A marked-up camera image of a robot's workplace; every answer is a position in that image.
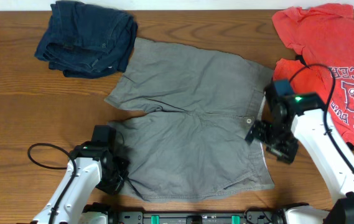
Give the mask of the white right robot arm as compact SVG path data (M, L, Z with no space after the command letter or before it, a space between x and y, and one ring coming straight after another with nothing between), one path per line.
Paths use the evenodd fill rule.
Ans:
M307 203L277 209L267 223L354 223L354 154L316 93L297 95L288 80L264 88L272 121L256 120L245 140L259 141L277 160L291 164L300 145L319 170L333 201L329 211Z

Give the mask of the grey shorts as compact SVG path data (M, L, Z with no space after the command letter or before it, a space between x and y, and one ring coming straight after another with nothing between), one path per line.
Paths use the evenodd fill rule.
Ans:
M147 202L198 202L274 187L258 143L273 71L238 55L136 39L106 102L144 116L113 121L129 160L121 193Z

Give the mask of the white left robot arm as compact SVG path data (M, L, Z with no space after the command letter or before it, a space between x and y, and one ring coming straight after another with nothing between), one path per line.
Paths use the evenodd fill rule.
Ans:
M96 125L92 137L70 152L49 144L36 143L27 150L28 158L34 164L52 170L37 162L31 155L33 148L43 146L57 149L68 157L65 175L49 202L33 219L32 223L118 223L118 215L109 205L87 204L94 189L115 195L128 179L129 161L116 155L117 130L107 125Z

